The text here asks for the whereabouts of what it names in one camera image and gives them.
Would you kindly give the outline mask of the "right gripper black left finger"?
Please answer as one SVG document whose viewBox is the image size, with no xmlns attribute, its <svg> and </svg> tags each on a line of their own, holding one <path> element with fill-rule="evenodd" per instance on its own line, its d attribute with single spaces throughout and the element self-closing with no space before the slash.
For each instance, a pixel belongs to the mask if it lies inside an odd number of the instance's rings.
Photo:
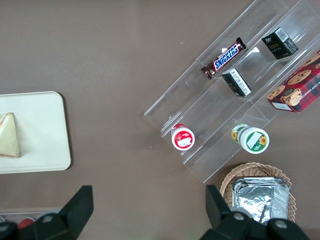
<svg viewBox="0 0 320 240">
<path fill-rule="evenodd" d="M 15 222 L 0 224 L 2 240 L 76 240 L 94 211 L 93 188 L 83 185 L 58 213 L 48 213 L 19 229 Z"/>
</svg>

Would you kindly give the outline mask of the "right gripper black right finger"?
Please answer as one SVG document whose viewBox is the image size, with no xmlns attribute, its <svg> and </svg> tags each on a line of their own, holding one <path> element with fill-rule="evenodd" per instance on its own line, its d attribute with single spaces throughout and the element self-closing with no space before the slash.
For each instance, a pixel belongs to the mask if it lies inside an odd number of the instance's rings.
<svg viewBox="0 0 320 240">
<path fill-rule="evenodd" d="M 205 207 L 211 224 L 202 240 L 308 240 L 309 237 L 294 222 L 272 218 L 267 225 L 246 214 L 231 211 L 215 185 L 207 185 Z"/>
</svg>

